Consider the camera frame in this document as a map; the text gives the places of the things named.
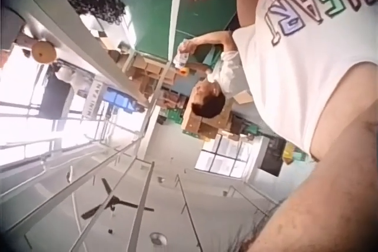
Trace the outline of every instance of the curly dark hair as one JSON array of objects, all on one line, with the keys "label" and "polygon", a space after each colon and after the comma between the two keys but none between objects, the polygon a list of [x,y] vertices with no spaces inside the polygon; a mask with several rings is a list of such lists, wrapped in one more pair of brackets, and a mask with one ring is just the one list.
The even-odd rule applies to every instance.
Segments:
[{"label": "curly dark hair", "polygon": [[202,104],[192,103],[191,110],[203,118],[213,118],[221,113],[225,103],[226,97],[222,92],[218,96],[209,94],[204,97]]}]

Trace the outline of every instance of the ceiling fan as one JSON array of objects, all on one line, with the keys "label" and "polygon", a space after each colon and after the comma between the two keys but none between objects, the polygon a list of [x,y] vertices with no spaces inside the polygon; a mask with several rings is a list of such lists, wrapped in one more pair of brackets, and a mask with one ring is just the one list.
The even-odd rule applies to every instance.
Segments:
[{"label": "ceiling fan", "polygon": [[[108,194],[110,194],[112,192],[112,189],[110,188],[108,182],[106,181],[105,178],[101,178],[102,180],[102,183],[104,184],[104,187],[105,187],[105,190]],[[128,207],[131,207],[131,208],[137,208],[138,205],[136,204],[133,204],[133,203],[129,203],[129,202],[126,202],[126,201],[122,201],[121,199],[119,199],[118,197],[116,196],[113,196],[110,201],[108,202],[108,204],[105,206],[105,209],[107,208],[110,208],[111,211],[114,211],[115,210],[115,205],[124,205],[124,206],[128,206]],[[89,211],[85,212],[84,214],[82,214],[82,219],[84,220],[87,220],[88,218],[91,218],[96,212],[97,210],[100,208],[101,204],[90,209]],[[154,212],[155,210],[152,209],[152,208],[147,208],[145,207],[144,208],[145,211],[150,211],[150,212]]]}]

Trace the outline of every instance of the person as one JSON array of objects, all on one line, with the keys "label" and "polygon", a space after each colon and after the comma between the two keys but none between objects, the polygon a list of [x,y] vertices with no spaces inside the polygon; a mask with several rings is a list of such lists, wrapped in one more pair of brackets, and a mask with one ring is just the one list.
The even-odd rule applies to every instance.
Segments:
[{"label": "person", "polygon": [[227,98],[247,90],[248,83],[235,42],[229,31],[211,32],[184,41],[178,51],[193,54],[199,45],[221,45],[223,52],[214,70],[202,63],[187,63],[185,66],[205,75],[193,88],[191,110],[194,114],[213,118],[221,113]]},{"label": "person", "polygon": [[256,107],[319,162],[249,252],[378,251],[376,0],[236,0]]}]

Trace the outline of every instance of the green wall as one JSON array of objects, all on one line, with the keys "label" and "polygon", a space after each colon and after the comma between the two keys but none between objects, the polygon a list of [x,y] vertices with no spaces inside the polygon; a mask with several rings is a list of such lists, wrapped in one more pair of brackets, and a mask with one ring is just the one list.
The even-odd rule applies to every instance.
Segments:
[{"label": "green wall", "polygon": [[[136,34],[136,49],[167,59],[172,0],[123,0],[129,6]],[[181,0],[177,18],[175,49],[190,35],[223,30],[236,12],[236,0]],[[210,47],[196,53],[202,61]]]}]

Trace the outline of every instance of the white shirt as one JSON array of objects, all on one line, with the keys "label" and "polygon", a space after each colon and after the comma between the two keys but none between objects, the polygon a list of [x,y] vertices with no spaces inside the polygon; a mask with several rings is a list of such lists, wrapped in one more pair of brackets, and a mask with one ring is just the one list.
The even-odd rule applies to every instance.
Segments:
[{"label": "white shirt", "polygon": [[209,82],[218,82],[224,96],[227,98],[249,89],[240,55],[237,51],[222,53],[220,61],[215,65],[213,72],[207,75],[207,79]]},{"label": "white shirt", "polygon": [[362,61],[378,64],[378,5],[259,0],[255,25],[233,37],[262,119],[309,153],[321,112],[345,73]]}]

